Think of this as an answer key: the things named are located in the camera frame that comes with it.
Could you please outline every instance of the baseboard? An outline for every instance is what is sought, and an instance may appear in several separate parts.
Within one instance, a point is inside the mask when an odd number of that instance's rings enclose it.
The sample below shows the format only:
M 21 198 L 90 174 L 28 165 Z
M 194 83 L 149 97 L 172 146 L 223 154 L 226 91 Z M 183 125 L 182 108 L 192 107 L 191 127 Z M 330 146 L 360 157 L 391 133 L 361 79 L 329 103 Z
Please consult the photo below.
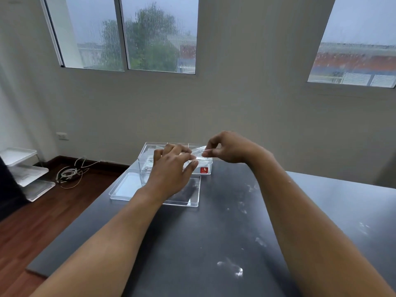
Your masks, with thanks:
M 48 168 L 49 170 L 55 169 L 61 164 L 64 165 L 70 165 L 74 166 L 74 163 L 76 162 L 77 158 L 74 157 L 68 157 L 68 156 L 57 156 L 47 162 L 43 162 L 43 166 Z M 94 160 L 85 160 L 84 165 L 91 165 L 95 163 Z M 126 169 L 129 168 L 129 165 L 123 165 L 123 164 L 115 164 L 111 162 L 98 162 L 97 164 L 93 165 L 91 169 L 95 170 L 100 170 L 100 171 L 106 171 L 106 172 L 115 172 L 115 173 L 123 173 L 126 171 Z

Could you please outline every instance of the black tabletop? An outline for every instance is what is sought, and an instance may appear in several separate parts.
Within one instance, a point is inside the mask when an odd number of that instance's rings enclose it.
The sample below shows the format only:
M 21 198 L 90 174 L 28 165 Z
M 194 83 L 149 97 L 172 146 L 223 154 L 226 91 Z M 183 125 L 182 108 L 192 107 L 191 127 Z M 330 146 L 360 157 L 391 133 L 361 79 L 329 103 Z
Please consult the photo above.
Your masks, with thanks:
M 395 290 L 396 190 L 289 174 Z M 107 223 L 126 204 L 110 200 L 114 184 L 27 269 L 51 275 Z M 214 161 L 212 174 L 202 177 L 198 208 L 160 208 L 123 296 L 300 296 L 246 165 Z

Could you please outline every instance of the green tree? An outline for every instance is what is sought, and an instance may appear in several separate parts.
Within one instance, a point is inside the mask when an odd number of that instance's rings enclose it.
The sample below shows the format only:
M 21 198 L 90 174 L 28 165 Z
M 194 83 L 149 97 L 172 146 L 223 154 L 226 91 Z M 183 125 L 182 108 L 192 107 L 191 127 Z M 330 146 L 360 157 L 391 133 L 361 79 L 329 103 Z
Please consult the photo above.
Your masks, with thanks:
M 126 20 L 124 27 L 132 69 L 176 71 L 179 50 L 169 40 L 171 35 L 178 34 L 173 15 L 153 3 L 140 9 L 135 20 Z M 103 50 L 98 68 L 119 70 L 122 67 L 117 30 L 115 20 L 103 22 Z

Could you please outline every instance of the transparent acrylic box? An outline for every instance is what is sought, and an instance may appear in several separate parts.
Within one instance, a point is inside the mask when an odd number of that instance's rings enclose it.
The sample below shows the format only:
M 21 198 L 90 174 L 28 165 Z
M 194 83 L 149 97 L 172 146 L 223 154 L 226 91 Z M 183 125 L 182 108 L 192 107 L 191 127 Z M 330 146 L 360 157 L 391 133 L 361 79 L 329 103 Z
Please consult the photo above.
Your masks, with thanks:
M 137 160 L 139 162 L 140 173 L 150 173 L 153 163 L 154 163 L 154 150 L 164 149 L 167 143 L 152 143 L 147 142 L 143 146 Z M 171 143 L 171 144 L 182 144 L 193 150 L 193 154 L 197 157 L 198 166 L 192 173 L 193 175 L 210 175 L 212 173 L 212 158 L 202 157 L 202 151 L 204 147 L 200 144 L 185 144 L 185 143 Z
M 129 201 L 138 189 L 145 186 L 150 174 L 130 170 L 116 183 L 110 191 L 110 199 Z M 198 207 L 201 187 L 201 176 L 191 175 L 187 185 L 177 194 L 167 199 L 163 204 L 188 207 Z

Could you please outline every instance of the cable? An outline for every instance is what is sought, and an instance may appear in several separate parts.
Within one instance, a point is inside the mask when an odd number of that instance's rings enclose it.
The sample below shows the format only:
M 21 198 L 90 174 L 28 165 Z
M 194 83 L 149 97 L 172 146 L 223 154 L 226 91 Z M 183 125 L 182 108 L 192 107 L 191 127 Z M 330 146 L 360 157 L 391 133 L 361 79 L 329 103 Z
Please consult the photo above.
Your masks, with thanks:
M 82 175 L 85 174 L 89 170 L 88 167 L 91 167 L 92 165 L 101 162 L 101 161 L 97 161 L 97 162 L 94 162 L 91 165 L 84 166 L 84 163 L 85 163 L 85 160 L 86 160 L 84 158 L 84 160 L 82 161 L 81 167 L 77 167 L 77 162 L 80 159 L 82 159 L 82 158 L 78 158 L 74 162 L 74 167 L 71 168 L 70 166 L 67 166 L 67 167 L 62 168 L 62 169 L 60 169 L 58 171 L 58 173 L 56 175 L 56 182 L 60 184 L 61 188 L 63 188 L 63 189 L 72 189 L 72 188 L 76 187 L 80 183 L 80 181 L 82 179 Z M 62 186 L 62 183 L 73 181 L 73 180 L 77 179 L 78 176 L 80 176 L 80 179 L 78 180 L 76 185 L 68 187 L 68 188 L 65 188 L 65 187 Z

